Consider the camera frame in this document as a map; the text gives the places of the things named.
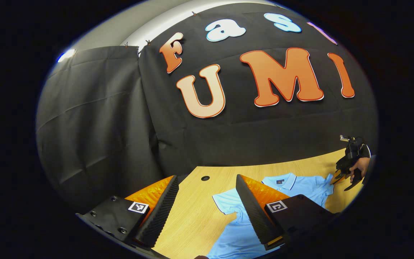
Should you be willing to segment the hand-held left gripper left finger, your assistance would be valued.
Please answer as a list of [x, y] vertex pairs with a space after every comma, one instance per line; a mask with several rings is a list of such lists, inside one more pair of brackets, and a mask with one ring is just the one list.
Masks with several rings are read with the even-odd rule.
[[126, 198], [106, 198], [77, 217], [121, 243], [152, 249], [174, 205], [179, 183], [178, 176], [170, 176]]

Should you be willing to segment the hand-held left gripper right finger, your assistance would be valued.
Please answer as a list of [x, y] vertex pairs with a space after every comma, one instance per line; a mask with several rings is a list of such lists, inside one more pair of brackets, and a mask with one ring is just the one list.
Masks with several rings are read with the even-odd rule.
[[236, 176], [235, 188], [266, 250], [307, 239], [338, 216], [302, 194], [289, 197], [244, 175]]

